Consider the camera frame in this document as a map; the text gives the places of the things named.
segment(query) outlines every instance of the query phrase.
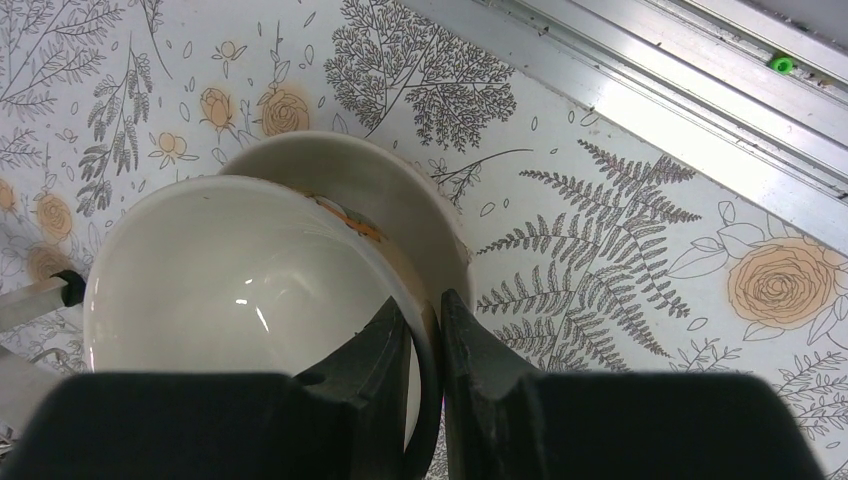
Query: floral wallpaper surface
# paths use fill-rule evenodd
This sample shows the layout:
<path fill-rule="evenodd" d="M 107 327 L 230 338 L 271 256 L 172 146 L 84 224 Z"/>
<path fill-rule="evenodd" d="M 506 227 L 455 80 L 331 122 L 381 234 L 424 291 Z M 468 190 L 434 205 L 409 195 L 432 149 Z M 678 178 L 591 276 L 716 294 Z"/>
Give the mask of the floral wallpaper surface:
<path fill-rule="evenodd" d="M 758 375 L 848 478 L 848 259 L 394 0 L 3 0 L 0 118 L 0 292 L 87 273 L 134 203 L 263 138 L 348 133 L 456 208 L 478 319 L 528 361 Z M 72 374 L 81 333 L 0 342 Z"/>

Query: bowl rim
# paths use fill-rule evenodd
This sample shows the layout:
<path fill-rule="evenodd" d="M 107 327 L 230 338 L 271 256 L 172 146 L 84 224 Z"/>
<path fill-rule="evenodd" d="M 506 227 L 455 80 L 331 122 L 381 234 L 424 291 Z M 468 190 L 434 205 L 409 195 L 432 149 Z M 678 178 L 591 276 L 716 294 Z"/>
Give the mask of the bowl rim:
<path fill-rule="evenodd" d="M 341 224 L 338 219 L 328 212 L 325 208 L 311 201 L 309 198 L 292 190 L 285 185 L 280 185 L 268 180 L 259 178 L 244 177 L 237 175 L 211 175 L 195 177 L 177 183 L 169 184 L 159 190 L 154 191 L 150 195 L 144 197 L 135 205 L 133 205 L 123 217 L 121 217 L 115 226 L 109 231 L 106 239 L 100 247 L 100 250 L 95 255 L 94 263 L 92 264 L 89 273 L 89 279 L 83 300 L 83 348 L 85 354 L 84 361 L 91 372 L 96 372 L 93 340 L 93 325 L 95 319 L 92 317 L 93 311 L 90 306 L 94 301 L 94 295 L 97 295 L 99 283 L 104 272 L 108 272 L 107 259 L 116 254 L 116 249 L 120 245 L 120 238 L 126 235 L 128 231 L 135 225 L 135 220 L 141 218 L 151 211 L 161 208 L 163 202 L 173 200 L 190 192 L 203 191 L 220 187 L 236 187 L 245 191 L 259 192 L 263 195 L 277 197 L 281 201 L 295 203 L 297 206 L 305 210 L 310 216 L 313 216 L 320 223 L 325 225 L 333 233 L 340 236 L 339 241 L 350 245 L 357 254 L 363 258 L 366 263 L 372 268 L 374 274 L 383 283 L 398 303 L 404 317 L 409 319 L 417 319 L 420 316 L 420 308 L 416 307 L 418 303 L 413 295 L 406 288 L 404 283 L 393 270 L 391 264 L 368 242 L 360 238 L 360 236 Z M 431 356 L 434 354 L 432 345 L 425 342 L 428 352 Z"/>
<path fill-rule="evenodd" d="M 418 168 L 416 168 L 411 162 L 404 160 L 403 158 L 393 154 L 392 152 L 380 147 L 379 145 L 375 145 L 369 142 L 366 139 L 339 132 L 330 132 L 324 130 L 297 130 L 292 132 L 282 133 L 280 135 L 275 135 L 273 137 L 268 137 L 262 139 L 261 141 L 250 145 L 249 147 L 241 150 L 233 156 L 226 164 L 224 164 L 217 172 L 218 175 L 230 175 L 230 176 L 242 176 L 237 172 L 232 172 L 238 168 L 238 164 L 241 162 L 246 162 L 248 158 L 255 156 L 258 152 L 268 148 L 269 146 L 280 147 L 284 146 L 290 142 L 298 141 L 298 140 L 320 140 L 320 141 L 329 141 L 335 142 L 338 144 L 355 144 L 358 147 L 368 150 L 373 153 L 376 157 L 380 157 L 389 164 L 399 168 L 401 172 L 408 178 L 410 178 L 415 184 L 419 187 L 419 190 L 423 192 L 426 196 L 426 199 L 430 202 L 431 205 L 436 207 L 439 214 L 442 218 L 444 218 L 448 222 L 448 226 L 450 228 L 450 233 L 456 240 L 456 243 L 465 248 L 465 252 L 457 252 L 461 256 L 464 256 L 467 260 L 466 264 L 466 282 L 468 287 L 468 298 L 465 299 L 466 303 L 469 305 L 474 305 L 474 300 L 477 298 L 477 281 L 475 277 L 472 275 L 471 264 L 474 260 L 474 253 L 468 247 L 468 242 L 465 238 L 465 229 L 462 227 L 462 223 L 459 220 L 459 216 L 456 210 L 453 208 L 448 200 L 441 195 L 439 192 L 438 186 L 433 182 L 433 180 L 426 176 L 423 172 L 421 172 Z M 364 215 L 368 215 L 368 212 L 360 212 Z"/>

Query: white ceramic bowl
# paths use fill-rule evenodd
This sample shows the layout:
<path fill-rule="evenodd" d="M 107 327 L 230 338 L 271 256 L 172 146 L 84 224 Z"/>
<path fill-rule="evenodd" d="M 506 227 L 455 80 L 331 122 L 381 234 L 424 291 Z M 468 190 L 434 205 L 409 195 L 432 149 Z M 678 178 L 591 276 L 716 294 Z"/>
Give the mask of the white ceramic bowl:
<path fill-rule="evenodd" d="M 367 216 L 410 260 L 436 310 L 448 288 L 474 304 L 456 209 L 398 156 L 350 135 L 289 132 L 244 150 L 219 173 L 311 192 Z"/>
<path fill-rule="evenodd" d="M 437 384 L 422 319 L 432 308 L 384 255 L 314 199 L 270 182 L 214 176 L 170 185 L 130 209 L 95 259 L 87 362 L 93 371 L 295 375 L 393 296 L 417 355 L 409 441 L 420 385 Z"/>

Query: orange rose print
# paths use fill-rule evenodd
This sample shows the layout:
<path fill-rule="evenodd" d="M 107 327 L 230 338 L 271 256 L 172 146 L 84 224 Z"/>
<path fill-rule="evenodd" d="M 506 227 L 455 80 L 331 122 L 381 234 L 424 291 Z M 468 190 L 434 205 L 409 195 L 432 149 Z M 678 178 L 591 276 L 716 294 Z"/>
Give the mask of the orange rose print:
<path fill-rule="evenodd" d="M 230 97 L 217 88 L 207 88 L 203 91 L 203 94 L 200 95 L 200 107 L 206 117 L 200 123 L 209 122 L 214 125 L 218 136 L 224 130 L 229 130 L 234 126 L 230 121 L 233 118 Z"/>
<path fill-rule="evenodd" d="M 309 129 L 306 103 L 293 93 L 278 89 L 262 95 L 262 131 L 271 137 L 295 130 Z"/>
<path fill-rule="evenodd" d="M 197 155 L 187 155 L 185 152 L 188 145 L 185 139 L 172 133 L 161 133 L 158 142 L 154 142 L 154 145 L 158 146 L 159 149 L 153 150 L 147 156 L 151 158 L 163 157 L 162 163 L 159 164 L 159 170 L 167 167 L 169 164 L 176 165 L 177 159 L 193 162 L 198 158 Z"/>
<path fill-rule="evenodd" d="M 4 213 L 14 213 L 16 205 L 15 190 L 11 185 L 0 179 L 0 210 Z"/>
<path fill-rule="evenodd" d="M 59 197 L 53 194 L 41 197 L 36 205 L 36 215 L 45 239 L 50 243 L 59 243 L 70 235 L 73 226 L 71 210 Z"/>
<path fill-rule="evenodd" d="M 53 245 L 34 245 L 27 255 L 27 272 L 35 282 L 47 280 L 62 270 L 71 270 L 71 261 Z"/>
<path fill-rule="evenodd" d="M 836 268 L 824 247 L 800 238 L 775 238 L 730 270 L 728 294 L 736 313 L 752 322 L 794 330 L 833 303 Z"/>

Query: tree print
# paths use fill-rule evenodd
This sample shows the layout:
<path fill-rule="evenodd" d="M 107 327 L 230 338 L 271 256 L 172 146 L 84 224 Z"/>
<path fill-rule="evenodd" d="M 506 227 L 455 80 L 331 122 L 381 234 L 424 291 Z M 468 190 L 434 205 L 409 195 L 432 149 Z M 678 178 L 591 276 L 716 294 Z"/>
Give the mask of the tree print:
<path fill-rule="evenodd" d="M 344 0 L 348 24 L 333 32 L 324 69 L 336 99 L 371 135 L 403 98 L 421 143 L 480 146 L 480 130 L 507 121 L 514 69 L 391 0 Z"/>
<path fill-rule="evenodd" d="M 841 352 L 814 352 L 812 357 L 795 355 L 794 369 L 779 370 L 783 383 L 773 385 L 777 396 L 810 440 L 848 427 L 848 376 L 840 371 L 845 361 Z"/>
<path fill-rule="evenodd" d="M 88 182 L 77 192 L 77 213 L 90 217 L 95 210 L 105 210 L 112 199 L 112 184 L 106 179 L 109 162 L 117 164 L 115 175 L 138 169 L 138 134 L 136 125 L 147 121 L 149 95 L 153 92 L 150 60 L 146 53 L 132 48 L 130 37 L 123 78 L 111 74 L 94 87 L 97 102 L 88 115 L 88 127 L 94 128 L 94 140 L 104 142 L 88 147 L 79 162 L 80 175 Z"/>
<path fill-rule="evenodd" d="M 0 110 L 18 124 L 53 113 L 50 87 L 98 73 L 98 47 L 123 12 L 106 0 L 0 2 Z M 38 140 L 28 128 L 0 135 L 0 169 L 40 165 Z"/>

